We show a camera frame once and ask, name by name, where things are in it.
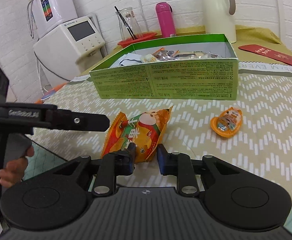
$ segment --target human hand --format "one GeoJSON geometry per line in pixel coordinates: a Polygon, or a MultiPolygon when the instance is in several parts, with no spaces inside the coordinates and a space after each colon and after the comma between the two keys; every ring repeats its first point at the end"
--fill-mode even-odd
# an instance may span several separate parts
{"type": "MultiPolygon", "coordinates": [[[[32,146],[26,151],[26,156],[34,156],[34,148],[32,146]]],[[[0,184],[3,187],[9,188],[20,182],[24,177],[27,165],[28,160],[25,157],[8,162],[6,167],[0,170],[0,184]]]]}

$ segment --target pink thermos bottle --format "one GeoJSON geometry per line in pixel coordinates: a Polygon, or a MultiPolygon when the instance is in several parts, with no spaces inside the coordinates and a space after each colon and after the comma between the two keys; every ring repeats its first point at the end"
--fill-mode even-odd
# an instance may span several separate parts
{"type": "Polygon", "coordinates": [[[163,38],[175,37],[176,29],[171,6],[166,2],[160,2],[156,4],[156,13],[163,38]]]}

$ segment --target tablecloth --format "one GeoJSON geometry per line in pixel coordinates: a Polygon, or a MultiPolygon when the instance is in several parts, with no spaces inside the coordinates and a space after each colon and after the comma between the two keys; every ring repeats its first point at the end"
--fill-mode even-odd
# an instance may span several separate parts
{"type": "MultiPolygon", "coordinates": [[[[280,39],[267,29],[238,27],[237,35],[238,42],[233,47],[240,60],[247,58],[280,63],[257,54],[238,51],[238,46],[254,43],[292,55],[280,39]]],[[[72,111],[106,114],[111,121],[119,111],[133,117],[151,109],[174,106],[163,137],[163,143],[169,152],[179,151],[197,159],[206,154],[214,155],[282,185],[292,197],[290,72],[270,75],[268,72],[241,71],[236,101],[100,99],[94,84],[84,81],[65,85],[48,103],[72,111]],[[238,134],[224,139],[210,129],[209,121],[230,106],[243,110],[244,122],[238,134]]],[[[106,133],[97,132],[35,129],[32,139],[70,160],[86,154],[99,158],[105,135],[106,133]]],[[[158,187],[175,185],[176,178],[161,176],[154,159],[149,163],[138,164],[133,175],[118,178],[118,182],[134,187],[158,187]]]]}

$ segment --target glass jar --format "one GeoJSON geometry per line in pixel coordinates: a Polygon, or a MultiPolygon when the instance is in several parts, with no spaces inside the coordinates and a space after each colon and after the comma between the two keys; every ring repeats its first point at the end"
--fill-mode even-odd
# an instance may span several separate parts
{"type": "Polygon", "coordinates": [[[120,35],[122,40],[136,40],[142,37],[142,31],[136,21],[133,8],[125,8],[116,12],[119,21],[120,35]]]}

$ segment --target orange snack bag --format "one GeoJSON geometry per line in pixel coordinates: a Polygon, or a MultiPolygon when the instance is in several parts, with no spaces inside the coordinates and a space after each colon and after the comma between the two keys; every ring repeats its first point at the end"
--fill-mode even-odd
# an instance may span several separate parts
{"type": "Polygon", "coordinates": [[[102,157],[136,144],[135,163],[150,161],[160,143],[173,107],[153,110],[127,119],[122,112],[116,116],[107,133],[102,157]]]}
{"type": "Polygon", "coordinates": [[[230,138],[238,132],[242,120],[242,111],[231,107],[222,112],[219,117],[213,117],[210,121],[210,127],[220,136],[230,138]]]}

